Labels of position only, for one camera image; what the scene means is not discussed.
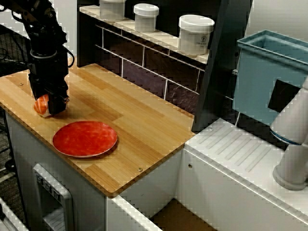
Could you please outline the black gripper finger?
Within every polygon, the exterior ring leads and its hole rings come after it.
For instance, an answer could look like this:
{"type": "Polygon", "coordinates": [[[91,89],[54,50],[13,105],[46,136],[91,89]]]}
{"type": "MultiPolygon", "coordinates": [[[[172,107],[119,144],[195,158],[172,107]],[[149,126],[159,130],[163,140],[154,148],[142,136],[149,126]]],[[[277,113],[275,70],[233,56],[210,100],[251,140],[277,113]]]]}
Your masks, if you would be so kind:
{"type": "Polygon", "coordinates": [[[66,103],[69,101],[69,96],[49,94],[49,113],[53,116],[66,110],[66,103]]]}
{"type": "Polygon", "coordinates": [[[45,94],[48,94],[48,92],[45,89],[34,89],[32,90],[32,92],[35,99],[38,99],[45,94]]]}

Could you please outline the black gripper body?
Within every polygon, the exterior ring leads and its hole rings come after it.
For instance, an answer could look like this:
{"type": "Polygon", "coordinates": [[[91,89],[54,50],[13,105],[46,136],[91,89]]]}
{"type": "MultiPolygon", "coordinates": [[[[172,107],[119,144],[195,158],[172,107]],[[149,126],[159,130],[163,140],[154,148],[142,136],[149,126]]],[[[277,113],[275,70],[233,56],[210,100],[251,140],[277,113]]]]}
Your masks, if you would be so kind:
{"type": "Polygon", "coordinates": [[[39,56],[30,53],[29,81],[31,89],[45,89],[50,94],[67,94],[68,59],[65,51],[58,51],[53,56],[39,56]]]}

